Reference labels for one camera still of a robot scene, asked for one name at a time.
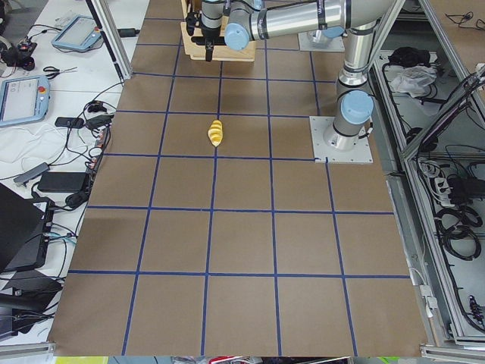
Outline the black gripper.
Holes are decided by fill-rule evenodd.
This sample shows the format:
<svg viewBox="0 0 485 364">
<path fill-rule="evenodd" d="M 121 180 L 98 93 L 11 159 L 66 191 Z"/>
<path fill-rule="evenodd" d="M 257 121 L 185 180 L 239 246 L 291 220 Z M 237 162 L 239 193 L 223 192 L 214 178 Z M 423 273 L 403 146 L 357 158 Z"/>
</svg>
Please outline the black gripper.
<svg viewBox="0 0 485 364">
<path fill-rule="evenodd" d="M 200 28 L 200 13 L 191 11 L 185 18 L 186 31 L 188 34 L 194 34 L 195 29 Z M 205 38 L 218 38 L 221 35 L 221 22 L 201 21 L 202 35 Z"/>
</svg>

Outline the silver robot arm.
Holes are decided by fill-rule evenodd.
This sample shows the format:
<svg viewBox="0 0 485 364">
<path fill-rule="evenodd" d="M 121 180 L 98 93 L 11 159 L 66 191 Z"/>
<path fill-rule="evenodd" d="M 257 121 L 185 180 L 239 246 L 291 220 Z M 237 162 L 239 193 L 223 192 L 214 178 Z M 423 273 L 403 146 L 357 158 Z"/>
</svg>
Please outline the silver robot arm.
<svg viewBox="0 0 485 364">
<path fill-rule="evenodd" d="M 187 1 L 183 34 L 211 61 L 217 49 L 243 52 L 250 43 L 279 36 L 304 35 L 315 47 L 347 36 L 339 88 L 368 81 L 378 20 L 387 1 L 303 1 L 266 8 L 261 1 Z"/>
<path fill-rule="evenodd" d="M 323 30 L 312 30 L 307 32 L 308 40 L 318 46 L 331 42 L 333 39 L 342 36 L 345 29 L 342 27 L 329 27 Z"/>
</svg>

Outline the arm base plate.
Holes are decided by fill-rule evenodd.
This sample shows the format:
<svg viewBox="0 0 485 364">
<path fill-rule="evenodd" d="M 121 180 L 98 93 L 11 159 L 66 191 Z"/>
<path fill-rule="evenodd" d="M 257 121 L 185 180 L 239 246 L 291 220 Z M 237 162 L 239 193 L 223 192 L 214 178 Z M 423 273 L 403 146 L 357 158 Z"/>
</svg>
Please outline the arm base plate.
<svg viewBox="0 0 485 364">
<path fill-rule="evenodd" d="M 366 129 L 361 126 L 357 136 L 342 136 L 333 128 L 334 117 L 311 116 L 310 131 L 316 163 L 372 164 L 373 157 Z"/>
<path fill-rule="evenodd" d="M 299 50 L 304 52 L 344 53 L 345 47 L 341 36 L 329 38 L 323 33 L 299 33 Z"/>
</svg>

